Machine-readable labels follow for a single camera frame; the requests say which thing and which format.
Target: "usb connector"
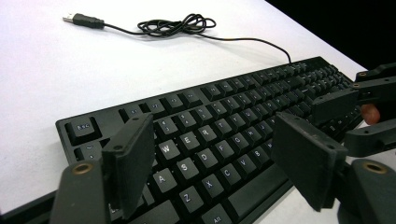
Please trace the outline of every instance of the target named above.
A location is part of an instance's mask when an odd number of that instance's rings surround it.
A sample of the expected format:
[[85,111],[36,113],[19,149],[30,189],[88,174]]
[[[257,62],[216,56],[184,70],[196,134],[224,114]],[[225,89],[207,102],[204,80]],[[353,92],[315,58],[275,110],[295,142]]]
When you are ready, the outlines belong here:
[[104,21],[99,20],[95,17],[87,17],[79,13],[69,13],[65,17],[63,17],[63,19],[64,21],[71,22],[75,25],[86,26],[92,29],[103,29],[103,27],[105,26]]

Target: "space bar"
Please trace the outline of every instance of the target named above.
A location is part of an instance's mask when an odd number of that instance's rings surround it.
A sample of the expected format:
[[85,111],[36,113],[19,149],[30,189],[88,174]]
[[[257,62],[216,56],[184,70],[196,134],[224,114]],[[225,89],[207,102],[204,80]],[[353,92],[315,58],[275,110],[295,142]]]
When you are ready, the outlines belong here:
[[272,165],[228,197],[223,206],[233,222],[239,222],[287,180],[285,173]]

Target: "function key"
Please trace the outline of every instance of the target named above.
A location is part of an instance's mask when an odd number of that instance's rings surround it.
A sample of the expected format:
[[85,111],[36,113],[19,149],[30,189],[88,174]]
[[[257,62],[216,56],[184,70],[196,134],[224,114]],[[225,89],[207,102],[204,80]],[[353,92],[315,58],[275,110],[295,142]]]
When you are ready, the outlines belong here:
[[202,104],[202,101],[193,90],[184,91],[179,95],[179,97],[187,108],[192,108]]
[[253,78],[260,84],[267,84],[270,82],[270,78],[263,72],[259,71],[253,74]]
[[248,90],[256,88],[256,85],[254,84],[254,81],[250,76],[243,76],[240,77],[240,79]]
[[123,109],[119,110],[119,112],[124,122],[128,121],[128,119],[136,118],[143,114],[143,111],[139,105],[127,105]]
[[167,114],[163,104],[158,99],[148,100],[143,106],[148,109],[148,112],[152,113],[154,119],[162,118]]
[[205,94],[207,99],[210,101],[215,101],[222,97],[222,94],[219,91],[219,89],[213,84],[207,85],[207,86],[201,88],[201,91]]
[[162,102],[169,114],[175,114],[185,109],[183,102],[176,94],[166,96],[162,99]]
[[238,78],[234,78],[234,79],[230,80],[230,82],[232,83],[233,89],[236,92],[240,92],[240,91],[245,91],[246,90],[245,85]]
[[102,137],[94,118],[79,117],[66,123],[65,128],[72,146],[77,146]]
[[229,96],[234,94],[233,87],[227,81],[222,81],[217,86],[219,87],[219,91],[221,91],[223,96]]

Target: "usb cable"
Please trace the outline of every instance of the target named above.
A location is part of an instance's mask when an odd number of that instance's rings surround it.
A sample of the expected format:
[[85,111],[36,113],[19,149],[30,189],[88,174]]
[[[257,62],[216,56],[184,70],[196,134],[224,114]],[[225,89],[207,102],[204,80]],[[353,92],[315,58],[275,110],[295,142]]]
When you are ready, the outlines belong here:
[[166,21],[166,20],[142,21],[137,24],[137,27],[141,30],[141,32],[127,31],[121,29],[120,27],[107,24],[103,20],[97,19],[95,17],[84,16],[79,13],[77,14],[69,13],[67,16],[63,17],[63,19],[64,21],[71,22],[75,25],[90,27],[92,29],[104,29],[106,26],[109,28],[119,30],[129,35],[149,35],[152,37],[166,38],[181,32],[188,35],[199,35],[201,37],[219,40],[219,41],[239,41],[239,40],[258,41],[283,51],[287,55],[289,63],[291,63],[291,58],[287,51],[266,40],[251,38],[251,37],[218,38],[210,35],[203,35],[203,32],[206,29],[214,28],[216,26],[216,22],[210,18],[205,18],[200,14],[190,14],[183,21]]

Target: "white table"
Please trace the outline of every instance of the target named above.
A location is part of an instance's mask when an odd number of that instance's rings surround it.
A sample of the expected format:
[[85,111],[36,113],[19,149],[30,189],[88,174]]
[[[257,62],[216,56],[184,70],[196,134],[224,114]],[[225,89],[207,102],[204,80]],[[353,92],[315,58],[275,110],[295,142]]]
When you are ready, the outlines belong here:
[[[293,61],[322,56],[350,77],[364,70],[261,0],[3,1],[0,4],[0,209],[6,213],[56,190],[67,166],[55,121],[287,62],[256,42],[180,35],[166,40],[62,21],[78,12],[136,30],[140,21],[214,19],[207,35],[252,36]],[[292,190],[261,223],[336,223]]]

